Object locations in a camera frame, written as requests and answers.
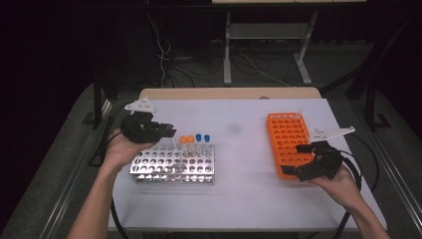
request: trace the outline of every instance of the hand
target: hand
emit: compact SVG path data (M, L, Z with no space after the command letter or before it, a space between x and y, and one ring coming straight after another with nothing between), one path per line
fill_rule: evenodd
M334 178L317 177L310 180L310 183L320 186L347 211L365 203L350 171L344 165L338 169Z
M125 165L131 163L138 153L154 145L155 142L134 143L117 128L109 136L103 167L119 172Z

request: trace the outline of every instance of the white plastic bracket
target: white plastic bracket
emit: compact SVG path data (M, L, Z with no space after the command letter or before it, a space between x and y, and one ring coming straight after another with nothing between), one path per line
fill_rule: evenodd
M155 113L155 107L148 99L148 97L139 99L134 103L126 105L124 109L130 111L130 114L133 114L133 112Z
M355 129L353 126L348 127L348 128L325 128L325 129L316 128L316 130L311 133L309 142L324 141L324 140L337 137L337 136L342 136L354 131Z

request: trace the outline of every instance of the white table surface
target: white table surface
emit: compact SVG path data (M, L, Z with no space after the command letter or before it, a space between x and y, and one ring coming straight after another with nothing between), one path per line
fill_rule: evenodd
M324 99L153 100L154 121L177 129L176 138L210 134L216 145L215 185L136 184L126 166L113 191L121 225L159 231L324 231L337 228L344 209L307 182L279 179L266 118L302 114L308 130L338 128ZM344 137L328 141L349 151ZM164 138L160 143L170 143ZM381 224L385 219L366 181L361 193ZM110 229L115 228L112 218ZM350 217L345 229L356 229Z

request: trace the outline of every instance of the person's right hand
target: person's right hand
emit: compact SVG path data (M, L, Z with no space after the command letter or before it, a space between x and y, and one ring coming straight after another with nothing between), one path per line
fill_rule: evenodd
M348 168L342 165L334 178L317 177L310 183L320 186L338 204L350 211L365 203Z

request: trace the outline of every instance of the orange plastic rack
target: orange plastic rack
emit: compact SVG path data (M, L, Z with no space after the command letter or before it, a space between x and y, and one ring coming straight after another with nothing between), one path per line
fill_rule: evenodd
M276 169L281 179L295 179L285 175L281 165L300 166L314 159L312 153L298 153L296 145L308 144L310 133L300 113L267 115L267 129L271 140Z

